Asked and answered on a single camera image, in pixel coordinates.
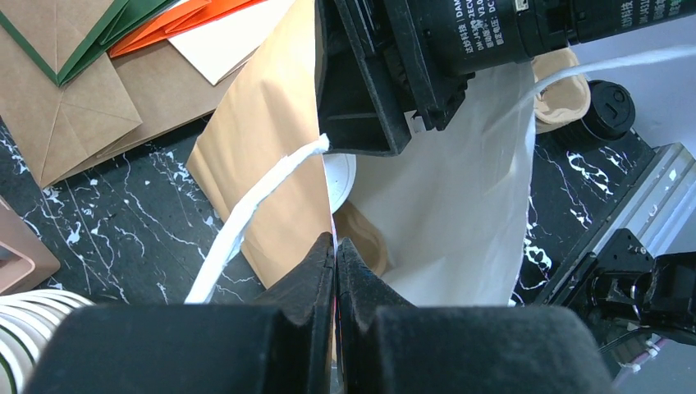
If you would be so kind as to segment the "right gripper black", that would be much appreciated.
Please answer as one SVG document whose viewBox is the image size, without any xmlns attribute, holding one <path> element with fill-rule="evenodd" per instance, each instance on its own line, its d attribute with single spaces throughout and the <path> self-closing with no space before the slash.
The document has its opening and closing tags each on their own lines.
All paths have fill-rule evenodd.
<svg viewBox="0 0 696 394">
<path fill-rule="evenodd" d="M 692 1 L 318 1 L 321 133 L 331 153 L 393 157 L 404 111 L 443 130 L 478 71 L 677 20 Z"/>
</svg>

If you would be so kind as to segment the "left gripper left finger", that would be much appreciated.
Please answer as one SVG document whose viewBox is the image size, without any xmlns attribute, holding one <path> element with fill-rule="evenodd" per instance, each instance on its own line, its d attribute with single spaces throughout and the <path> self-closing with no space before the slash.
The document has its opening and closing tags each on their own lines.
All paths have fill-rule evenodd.
<svg viewBox="0 0 696 394">
<path fill-rule="evenodd" d="M 28 393 L 327 393 L 334 244 L 323 233 L 256 300 L 96 305 L 71 313 Z"/>
</svg>

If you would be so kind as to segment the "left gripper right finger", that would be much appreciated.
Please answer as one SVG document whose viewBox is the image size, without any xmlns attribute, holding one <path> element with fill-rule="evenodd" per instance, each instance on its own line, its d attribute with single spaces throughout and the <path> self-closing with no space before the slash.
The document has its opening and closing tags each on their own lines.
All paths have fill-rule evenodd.
<svg viewBox="0 0 696 394">
<path fill-rule="evenodd" d="M 348 393 L 611 393 L 593 336 L 559 307 L 417 307 L 337 248 L 337 339 Z"/>
</svg>

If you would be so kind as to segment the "tan paper bag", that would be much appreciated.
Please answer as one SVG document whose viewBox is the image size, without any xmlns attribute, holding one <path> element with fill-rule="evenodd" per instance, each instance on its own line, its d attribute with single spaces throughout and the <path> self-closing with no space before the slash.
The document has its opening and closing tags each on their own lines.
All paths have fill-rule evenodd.
<svg viewBox="0 0 696 394">
<path fill-rule="evenodd" d="M 318 1 L 296 1 L 222 98 L 188 168 L 224 222 L 186 297 L 211 300 L 243 255 L 265 287 L 316 238 L 336 234 L 318 120 L 323 55 Z M 478 71 L 443 130 L 405 105 L 411 141 L 393 157 L 354 154 L 350 201 L 386 241 L 386 281 L 417 305 L 506 305 L 524 250 L 534 100 L 569 76 L 690 57 L 671 44 L 535 80 L 532 59 Z"/>
</svg>

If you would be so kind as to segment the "cardboard two-cup carrier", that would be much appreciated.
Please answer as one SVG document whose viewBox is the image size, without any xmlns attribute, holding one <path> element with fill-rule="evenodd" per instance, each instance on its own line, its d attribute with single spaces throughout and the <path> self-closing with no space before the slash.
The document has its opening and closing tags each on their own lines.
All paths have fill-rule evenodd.
<svg viewBox="0 0 696 394">
<path fill-rule="evenodd" d="M 535 57 L 532 62 L 536 81 L 558 71 L 579 65 L 570 48 L 563 48 Z M 584 75 L 569 76 L 544 88 L 534 100 L 536 134 L 567 126 L 581 119 L 591 103 L 591 92 Z"/>
</svg>

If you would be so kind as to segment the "stack of paper cups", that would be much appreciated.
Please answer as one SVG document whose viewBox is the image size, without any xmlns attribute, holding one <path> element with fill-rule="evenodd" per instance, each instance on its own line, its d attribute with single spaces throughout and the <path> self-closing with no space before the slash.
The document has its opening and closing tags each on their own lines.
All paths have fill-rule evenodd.
<svg viewBox="0 0 696 394">
<path fill-rule="evenodd" d="M 39 289 L 1 297 L 1 392 L 21 393 L 57 327 L 93 306 L 82 295 Z"/>
</svg>

